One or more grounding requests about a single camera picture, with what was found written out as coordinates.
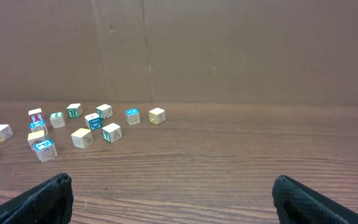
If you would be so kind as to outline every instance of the wooden block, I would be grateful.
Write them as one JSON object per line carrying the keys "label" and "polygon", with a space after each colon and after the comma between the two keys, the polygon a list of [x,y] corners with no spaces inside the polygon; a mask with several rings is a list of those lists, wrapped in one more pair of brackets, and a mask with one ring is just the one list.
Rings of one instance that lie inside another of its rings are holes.
{"label": "wooden block", "polygon": [[71,134],[75,147],[86,149],[90,144],[93,143],[92,132],[86,128],[80,128],[73,134]]}
{"label": "wooden block", "polygon": [[67,107],[67,113],[69,118],[79,118],[82,114],[81,103],[73,103]]}
{"label": "wooden block", "polygon": [[44,114],[42,114],[41,108],[30,110],[29,111],[29,116],[30,116],[31,122],[44,121],[45,120],[45,117],[44,117]]}
{"label": "wooden block", "polygon": [[45,141],[45,131],[41,130],[41,131],[30,133],[27,140],[29,141],[31,149],[35,151],[34,146],[42,141]]}
{"label": "wooden block", "polygon": [[102,119],[97,113],[86,115],[85,123],[91,131],[102,128]]}
{"label": "wooden block", "polygon": [[125,112],[125,117],[129,125],[139,124],[140,123],[140,114],[139,110],[136,108],[129,109]]}
{"label": "wooden block", "polygon": [[57,157],[55,144],[50,139],[42,141],[35,146],[35,153],[41,162],[47,162],[50,159]]}
{"label": "wooden block", "polygon": [[110,143],[113,143],[122,138],[121,127],[114,123],[103,127],[102,130],[103,138]]}
{"label": "wooden block", "polygon": [[66,126],[65,115],[62,111],[51,114],[49,119],[53,128],[61,128]]}
{"label": "wooden block", "polygon": [[165,110],[154,108],[149,111],[149,120],[153,124],[160,124],[165,121]]}
{"label": "wooden block", "polygon": [[108,119],[112,116],[112,109],[110,105],[98,106],[96,108],[96,112],[102,119]]}
{"label": "wooden block", "polygon": [[31,130],[31,132],[44,130],[45,135],[49,134],[48,129],[47,129],[47,124],[45,123],[45,121],[36,121],[36,122],[30,123],[30,130]]}
{"label": "wooden block", "polygon": [[9,124],[0,124],[0,142],[4,142],[13,136],[13,132]]}

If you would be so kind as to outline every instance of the alphabet block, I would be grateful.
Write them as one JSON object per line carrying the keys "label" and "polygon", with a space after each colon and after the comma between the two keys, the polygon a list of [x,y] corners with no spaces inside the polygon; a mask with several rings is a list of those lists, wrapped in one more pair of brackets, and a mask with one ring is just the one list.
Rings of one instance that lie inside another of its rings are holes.
{"label": "alphabet block", "polygon": [[81,103],[73,103],[67,107],[67,113],[69,118],[79,118],[82,114]]}
{"label": "alphabet block", "polygon": [[0,142],[4,142],[13,136],[13,132],[9,124],[0,124]]}
{"label": "alphabet block", "polygon": [[160,124],[165,121],[165,110],[154,108],[149,111],[149,120],[153,124]]}
{"label": "alphabet block", "polygon": [[44,120],[30,123],[30,130],[31,130],[31,132],[44,130],[45,135],[49,134],[48,129],[47,129],[47,124],[45,123]]}
{"label": "alphabet block", "polygon": [[29,141],[31,149],[35,151],[35,145],[42,141],[45,141],[45,131],[41,130],[30,133],[27,140]]}
{"label": "alphabet block", "polygon": [[98,106],[96,112],[102,119],[108,119],[112,116],[112,109],[109,105]]}
{"label": "alphabet block", "polygon": [[86,115],[85,123],[91,131],[102,128],[102,119],[97,113]]}
{"label": "alphabet block", "polygon": [[47,162],[50,159],[57,157],[55,144],[50,139],[42,141],[35,146],[35,153],[41,162]]}
{"label": "alphabet block", "polygon": [[122,138],[121,127],[114,123],[103,127],[102,130],[103,138],[110,143],[113,143]]}
{"label": "alphabet block", "polygon": [[92,132],[86,128],[80,128],[73,134],[71,134],[73,143],[75,147],[87,148],[90,144],[93,143]]}
{"label": "alphabet block", "polygon": [[44,114],[42,114],[41,108],[30,110],[29,111],[29,116],[30,116],[31,122],[45,120]]}
{"label": "alphabet block", "polygon": [[62,111],[51,114],[49,119],[53,128],[61,128],[66,126],[65,115]]}
{"label": "alphabet block", "polygon": [[129,125],[139,124],[140,123],[140,114],[139,110],[136,108],[129,109],[125,112],[125,117]]}

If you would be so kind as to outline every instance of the toy block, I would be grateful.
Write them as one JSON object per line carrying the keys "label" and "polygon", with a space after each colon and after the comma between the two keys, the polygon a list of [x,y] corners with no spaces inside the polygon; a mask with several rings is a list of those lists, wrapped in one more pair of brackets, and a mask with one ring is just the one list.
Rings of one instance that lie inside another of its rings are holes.
{"label": "toy block", "polygon": [[160,124],[165,121],[165,110],[154,108],[149,111],[149,120],[153,124]]}
{"label": "toy block", "polygon": [[4,142],[13,136],[13,132],[9,124],[0,124],[0,142]]}
{"label": "toy block", "polygon": [[41,108],[38,108],[38,109],[35,109],[35,110],[30,110],[29,111],[29,116],[30,116],[31,122],[45,120],[45,117],[44,117],[44,114],[42,114]]}
{"label": "toy block", "polygon": [[110,143],[113,143],[122,138],[121,127],[114,123],[103,127],[102,130],[103,138]]}
{"label": "toy block", "polygon": [[41,130],[41,131],[30,133],[27,140],[29,141],[31,149],[35,151],[35,145],[45,141],[45,131]]}
{"label": "toy block", "polygon": [[85,116],[86,126],[91,130],[96,130],[102,127],[102,119],[97,113],[89,114]]}
{"label": "toy block", "polygon": [[53,128],[61,128],[66,126],[65,115],[62,111],[51,114],[49,119]]}
{"label": "toy block", "polygon": [[55,144],[50,139],[35,144],[35,153],[41,162],[47,162],[50,159],[57,157]]}
{"label": "toy block", "polygon": [[44,130],[45,135],[49,134],[48,129],[47,129],[47,124],[45,123],[45,121],[36,121],[36,122],[30,123],[30,130],[31,130],[31,132]]}
{"label": "toy block", "polygon": [[80,128],[71,134],[75,147],[86,149],[90,144],[93,143],[92,132],[86,128]]}
{"label": "toy block", "polygon": [[67,113],[69,118],[79,118],[82,114],[81,103],[73,103],[67,107]]}
{"label": "toy block", "polygon": [[140,114],[139,110],[136,108],[129,109],[125,112],[125,117],[129,125],[139,124],[140,123]]}
{"label": "toy block", "polygon": [[112,109],[109,105],[101,105],[96,108],[96,112],[102,119],[108,119],[112,116]]}

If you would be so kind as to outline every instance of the wood grain surface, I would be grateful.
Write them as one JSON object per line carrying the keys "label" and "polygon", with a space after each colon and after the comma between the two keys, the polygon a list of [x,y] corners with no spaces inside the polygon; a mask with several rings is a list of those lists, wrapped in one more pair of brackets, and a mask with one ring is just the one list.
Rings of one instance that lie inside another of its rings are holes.
{"label": "wood grain surface", "polygon": [[[70,134],[102,103],[50,130],[59,156],[41,163],[27,142],[27,112],[44,115],[69,103],[0,103],[0,124],[14,136],[0,143],[0,204],[54,175],[73,178],[72,223],[278,223],[271,189],[286,174],[358,213],[358,106],[111,104],[123,138],[101,130],[87,149]],[[142,122],[128,126],[124,110]],[[166,122],[148,121],[161,107]]]}

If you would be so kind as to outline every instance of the block face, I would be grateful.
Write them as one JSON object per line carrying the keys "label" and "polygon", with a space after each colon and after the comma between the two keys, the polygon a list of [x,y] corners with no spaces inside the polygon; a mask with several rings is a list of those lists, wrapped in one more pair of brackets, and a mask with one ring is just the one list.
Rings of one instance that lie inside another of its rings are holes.
{"label": "block face", "polygon": [[49,119],[53,128],[66,126],[65,116],[62,111],[51,114]]}
{"label": "block face", "polygon": [[35,109],[35,110],[30,110],[29,111],[29,116],[30,116],[31,122],[45,120],[45,117],[44,117],[44,114],[42,114],[41,108],[38,108],[38,109]]}
{"label": "block face", "polygon": [[67,107],[67,113],[69,118],[79,118],[82,114],[81,103],[73,103]]}
{"label": "block face", "polygon": [[82,149],[87,148],[90,144],[93,143],[92,132],[89,129],[80,128],[73,134],[71,134],[73,144],[75,147],[80,147]]}
{"label": "block face", "polygon": [[121,127],[114,123],[103,127],[102,130],[103,138],[110,143],[113,143],[122,138]]}
{"label": "block face", "polygon": [[112,116],[112,109],[109,105],[98,106],[96,112],[102,119],[108,119]]}
{"label": "block face", "polygon": [[30,130],[31,130],[31,132],[44,130],[45,135],[49,134],[45,121],[36,121],[36,122],[30,123]]}
{"label": "block face", "polygon": [[136,109],[136,108],[127,110],[125,112],[125,117],[126,117],[127,123],[129,125],[139,124],[140,123],[139,110]]}
{"label": "block face", "polygon": [[92,131],[102,128],[102,119],[97,113],[86,115],[85,123],[86,126]]}
{"label": "block face", "polygon": [[108,133],[105,130],[103,130],[103,138],[104,138],[104,140],[111,142],[110,133]]}
{"label": "block face", "polygon": [[4,142],[13,136],[11,127],[8,124],[0,124],[0,142]]}
{"label": "block face", "polygon": [[27,140],[29,141],[31,149],[35,151],[35,145],[45,140],[45,131],[41,130],[30,133]]}
{"label": "block face", "polygon": [[165,110],[154,108],[149,111],[149,120],[153,124],[160,124],[165,121]]}
{"label": "block face", "polygon": [[42,141],[36,144],[34,147],[35,153],[41,162],[46,162],[58,156],[55,145],[50,139]]}

